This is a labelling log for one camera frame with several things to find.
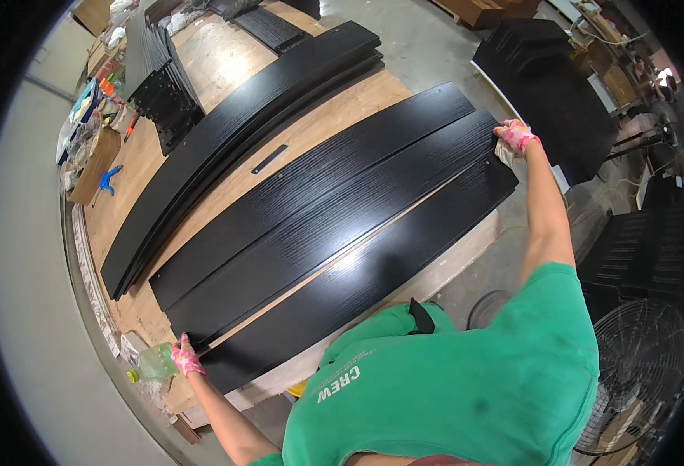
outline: cardboard box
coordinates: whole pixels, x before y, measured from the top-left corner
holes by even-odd
[[[609,23],[609,20],[603,16],[593,16],[593,22],[598,26],[600,29],[600,34],[605,40],[609,42],[622,42],[624,40],[624,37],[621,36],[621,33],[614,29],[611,26],[611,23]]]
[[[99,188],[101,177],[111,167],[114,158],[119,154],[121,145],[121,134],[107,126],[101,128],[91,145],[91,156],[88,157],[88,163],[83,172],[80,173],[75,188],[67,195],[67,200],[81,203],[84,206],[93,200]]]
[[[629,82],[629,79],[622,69],[619,68],[619,65],[611,66],[609,70],[606,71],[604,83],[611,92],[611,95],[616,99],[619,108],[637,100],[634,86]]]
[[[533,18],[540,0],[433,0],[474,29],[494,28],[503,18]]]

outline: black furniture piece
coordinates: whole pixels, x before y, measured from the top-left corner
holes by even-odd
[[[205,192],[290,117],[383,67],[381,41],[354,22],[306,40],[221,101],[176,146],[135,202],[101,267],[118,300]]]
[[[168,155],[205,117],[205,111],[168,32],[151,24],[143,13],[135,14],[127,25],[125,69],[128,101],[155,123],[160,150]]]
[[[467,119],[480,129],[465,139],[449,135],[453,143],[458,141],[449,150],[466,159],[460,172],[453,172],[400,219],[202,356],[218,390],[225,394],[245,385],[379,303],[513,192],[515,176],[493,154],[495,121],[473,113],[449,127]],[[420,168],[412,167],[410,176],[420,175]],[[388,188],[370,190],[369,197],[385,198]],[[365,217],[365,207],[357,212]],[[214,312],[224,310],[221,303],[214,304]]]
[[[211,0],[207,9],[222,15],[229,0]],[[277,55],[284,54],[311,35],[262,7],[255,7],[230,20]]]
[[[209,344],[471,168],[494,125],[487,112],[467,115],[288,216],[166,311],[174,333],[188,332],[195,348]]]
[[[168,312],[236,254],[339,184],[474,111],[456,86],[443,84],[376,112],[300,155],[232,203],[152,275],[160,308]]]
[[[474,61],[541,138],[549,161],[573,186],[598,173],[618,129],[569,59],[574,50],[567,40],[554,21],[504,19],[479,44]]]
[[[578,278],[593,323],[643,298],[676,306],[684,320],[684,204],[611,217]]]

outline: pink floral glove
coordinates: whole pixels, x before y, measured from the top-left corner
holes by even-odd
[[[189,337],[186,332],[181,334],[181,341],[177,341],[171,348],[171,360],[173,364],[179,368],[184,377],[187,377],[189,372],[199,372],[202,375],[207,375],[205,368],[199,364],[197,353],[194,352]]]
[[[526,146],[532,139],[541,144],[539,136],[531,133],[531,127],[524,125],[518,119],[500,122],[500,126],[494,128],[492,132],[504,140],[518,156],[525,156]]]

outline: white plastic bag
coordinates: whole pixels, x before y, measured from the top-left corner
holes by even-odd
[[[132,0],[113,0],[113,3],[109,5],[109,17],[113,18],[122,13],[129,5],[132,5]]]
[[[111,39],[109,39],[108,42],[108,47],[109,49],[113,49],[114,47],[117,46],[119,41],[122,39],[127,34],[127,32],[124,30],[124,28],[116,28],[113,30],[111,33]]]

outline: floor fan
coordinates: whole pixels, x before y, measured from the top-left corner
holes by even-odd
[[[593,326],[600,377],[592,414],[577,452],[624,450],[661,427],[684,378],[684,323],[667,303],[625,303]]]

